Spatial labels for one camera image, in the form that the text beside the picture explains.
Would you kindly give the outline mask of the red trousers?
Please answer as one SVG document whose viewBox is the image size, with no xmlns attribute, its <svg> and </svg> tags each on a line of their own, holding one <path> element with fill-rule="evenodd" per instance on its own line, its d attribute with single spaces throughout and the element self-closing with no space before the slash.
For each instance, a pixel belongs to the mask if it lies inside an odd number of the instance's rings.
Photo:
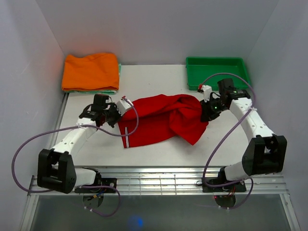
<svg viewBox="0 0 308 231">
<path fill-rule="evenodd" d="M 202 107 L 187 94 L 156 95 L 133 101 L 133 109 L 118 122 L 124 148 L 159 143 L 179 136 L 196 144 L 208 126 L 201 121 Z"/>
</svg>

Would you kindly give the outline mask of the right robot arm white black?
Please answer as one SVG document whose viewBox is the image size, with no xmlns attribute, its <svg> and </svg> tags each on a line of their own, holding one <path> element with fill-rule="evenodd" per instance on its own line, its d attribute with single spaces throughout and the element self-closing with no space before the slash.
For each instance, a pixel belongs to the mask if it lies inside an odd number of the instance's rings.
<svg viewBox="0 0 308 231">
<path fill-rule="evenodd" d="M 251 176 L 282 172 L 287 140 L 265 124 L 254 107 L 254 97 L 247 90 L 236 88 L 231 78 L 225 78 L 218 82 L 218 93 L 205 83 L 199 85 L 198 91 L 204 95 L 200 102 L 201 121 L 213 121 L 223 111 L 229 110 L 249 142 L 240 162 L 222 167 L 216 178 L 202 177 L 204 186 L 229 191 Z"/>
</svg>

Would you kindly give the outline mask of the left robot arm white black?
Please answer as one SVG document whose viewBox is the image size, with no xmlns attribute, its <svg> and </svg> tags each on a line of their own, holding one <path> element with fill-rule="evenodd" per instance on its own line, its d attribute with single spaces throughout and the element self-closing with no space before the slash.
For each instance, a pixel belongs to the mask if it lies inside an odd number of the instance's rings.
<svg viewBox="0 0 308 231">
<path fill-rule="evenodd" d="M 38 156 L 37 184 L 41 188 L 70 193 L 75 187 L 86 186 L 91 192 L 102 187 L 98 170 L 74 166 L 74 158 L 86 141 L 104 123 L 113 127 L 124 114 L 121 101 L 113 102 L 109 96 L 95 94 L 93 103 L 78 116 L 76 128 L 51 149 L 43 149 Z"/>
</svg>

